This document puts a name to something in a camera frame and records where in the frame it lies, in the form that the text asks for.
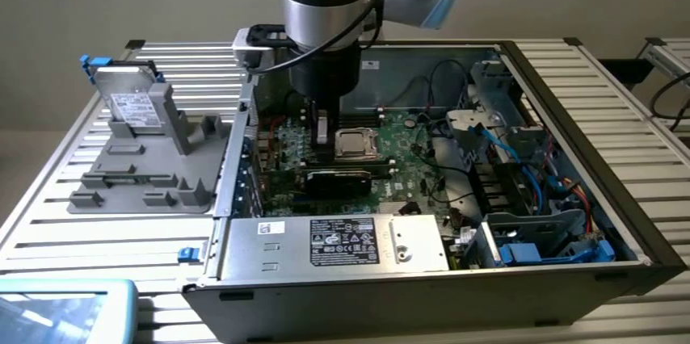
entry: blue cable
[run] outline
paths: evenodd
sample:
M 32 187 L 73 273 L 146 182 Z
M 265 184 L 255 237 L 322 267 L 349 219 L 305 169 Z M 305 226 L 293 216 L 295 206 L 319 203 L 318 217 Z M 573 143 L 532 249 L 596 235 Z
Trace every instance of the blue cable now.
M 516 158 L 517 162 L 521 162 L 520 156 L 518 156 L 518 152 L 516 152 L 516 149 L 512 148 L 510 146 L 508 146 L 506 144 L 504 144 L 498 140 L 498 138 L 496 138 L 494 135 L 489 132 L 489 130 L 485 129 L 482 131 L 482 135 L 489 139 L 489 141 L 492 141 L 492 143 L 496 146 L 498 146 L 501 149 L 506 150 L 510 153 L 513 158 Z M 537 211 L 538 211 L 537 213 L 542 213 L 544 198 L 542 198 L 542 189 L 540 189 L 540 183 L 537 182 L 536 175 L 528 169 L 528 166 L 522 167 L 522 173 L 528 177 L 528 179 L 532 182 L 533 187 L 536 188 L 536 193 L 537 193 Z

